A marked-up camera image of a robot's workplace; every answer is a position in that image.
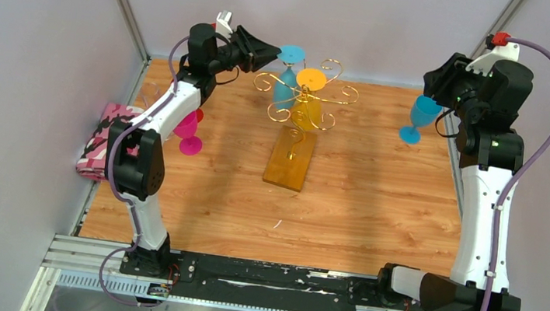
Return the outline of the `blue wine glass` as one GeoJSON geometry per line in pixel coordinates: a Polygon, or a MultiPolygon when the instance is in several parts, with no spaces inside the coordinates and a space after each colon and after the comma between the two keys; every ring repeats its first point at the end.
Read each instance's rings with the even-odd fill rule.
{"type": "Polygon", "coordinates": [[[409,112],[410,125],[398,131],[400,139],[406,144],[415,145],[421,140],[420,128],[432,124],[442,113],[443,108],[430,97],[418,96],[409,112]]]}
{"type": "Polygon", "coordinates": [[[303,62],[305,51],[298,45],[284,45],[280,48],[278,59],[285,64],[286,69],[279,75],[273,91],[273,107],[275,110],[289,110],[294,105],[295,89],[298,87],[294,65],[303,62]]]}

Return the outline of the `yellow wine glass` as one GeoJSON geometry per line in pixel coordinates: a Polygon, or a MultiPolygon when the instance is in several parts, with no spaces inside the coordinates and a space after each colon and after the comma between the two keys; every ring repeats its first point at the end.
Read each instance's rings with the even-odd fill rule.
{"type": "Polygon", "coordinates": [[[315,94],[326,86],[327,78],[317,68],[306,68],[299,71],[296,80],[301,93],[291,108],[291,121],[304,131],[316,129],[321,122],[322,109],[315,94]]]}

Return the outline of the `red wine glass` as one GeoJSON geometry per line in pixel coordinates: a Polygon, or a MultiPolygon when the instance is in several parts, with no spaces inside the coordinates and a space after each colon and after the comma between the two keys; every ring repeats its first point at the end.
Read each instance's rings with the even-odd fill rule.
{"type": "Polygon", "coordinates": [[[201,109],[197,109],[195,114],[197,116],[197,122],[200,123],[204,119],[204,112],[201,109]]]}

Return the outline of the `pink wine glass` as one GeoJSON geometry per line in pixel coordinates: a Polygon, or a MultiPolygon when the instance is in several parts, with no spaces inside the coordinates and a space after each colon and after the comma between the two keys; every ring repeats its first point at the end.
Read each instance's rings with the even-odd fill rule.
{"type": "Polygon", "coordinates": [[[192,111],[174,128],[173,134],[180,138],[179,150],[186,156],[196,155],[203,148],[203,142],[196,136],[199,125],[197,111],[192,111]]]}

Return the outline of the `clear wine glass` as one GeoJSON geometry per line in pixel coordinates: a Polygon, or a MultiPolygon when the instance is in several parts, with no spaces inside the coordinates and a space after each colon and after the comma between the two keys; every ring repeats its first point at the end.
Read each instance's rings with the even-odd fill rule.
{"type": "Polygon", "coordinates": [[[142,112],[145,117],[145,127],[151,126],[154,117],[148,114],[148,111],[154,108],[154,105],[161,99],[164,99],[169,84],[161,85],[156,82],[146,82],[144,81],[141,85],[141,89],[137,95],[137,100],[141,101],[144,112],[142,112]]]}

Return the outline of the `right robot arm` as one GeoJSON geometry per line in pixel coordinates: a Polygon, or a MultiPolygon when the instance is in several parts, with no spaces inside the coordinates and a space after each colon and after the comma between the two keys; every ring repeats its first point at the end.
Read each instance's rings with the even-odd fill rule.
{"type": "Polygon", "coordinates": [[[423,78],[424,94],[459,119],[455,143],[464,190],[454,265],[443,276],[386,264],[374,294],[387,308],[407,299],[424,311],[521,310],[505,262],[511,195],[524,165],[524,141],[512,125],[534,76],[511,60],[497,61],[484,73],[470,64],[455,53],[423,78]]]}

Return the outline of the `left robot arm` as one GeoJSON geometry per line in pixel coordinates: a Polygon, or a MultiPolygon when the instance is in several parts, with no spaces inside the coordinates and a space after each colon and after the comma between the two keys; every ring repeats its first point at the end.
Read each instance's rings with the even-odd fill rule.
{"type": "Polygon", "coordinates": [[[114,122],[108,135],[106,178],[113,194],[125,204],[133,229],[131,246],[124,253],[126,274],[159,278],[172,266],[169,233],[158,203],[167,136],[207,101],[219,84],[219,73],[257,72],[281,52],[243,26],[224,36],[213,24],[198,23],[181,41],[187,51],[179,69],[170,71],[169,89],[131,121],[114,122]]]}

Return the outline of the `wooden rack base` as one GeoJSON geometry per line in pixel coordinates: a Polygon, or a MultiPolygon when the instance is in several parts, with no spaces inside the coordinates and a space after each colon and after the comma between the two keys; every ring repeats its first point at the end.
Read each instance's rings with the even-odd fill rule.
{"type": "Polygon", "coordinates": [[[301,192],[317,141],[313,132],[283,126],[263,172],[264,182],[301,192]]]}

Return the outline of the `pink camouflage cloth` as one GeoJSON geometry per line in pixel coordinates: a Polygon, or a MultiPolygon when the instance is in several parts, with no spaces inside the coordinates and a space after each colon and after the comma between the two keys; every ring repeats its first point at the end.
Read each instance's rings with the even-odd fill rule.
{"type": "Polygon", "coordinates": [[[106,157],[109,148],[110,128],[113,123],[128,123],[144,113],[142,108],[131,105],[108,103],[90,139],[76,162],[76,172],[90,180],[106,179],[106,157]]]}

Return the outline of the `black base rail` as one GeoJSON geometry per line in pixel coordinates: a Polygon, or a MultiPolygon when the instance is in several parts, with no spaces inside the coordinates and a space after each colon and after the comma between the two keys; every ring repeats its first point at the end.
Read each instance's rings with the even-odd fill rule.
{"type": "Polygon", "coordinates": [[[422,311],[416,302],[381,299],[375,276],[174,250],[170,265],[144,269],[122,243],[55,236],[43,262],[60,286],[141,302],[179,302],[235,311],[422,311]]]}

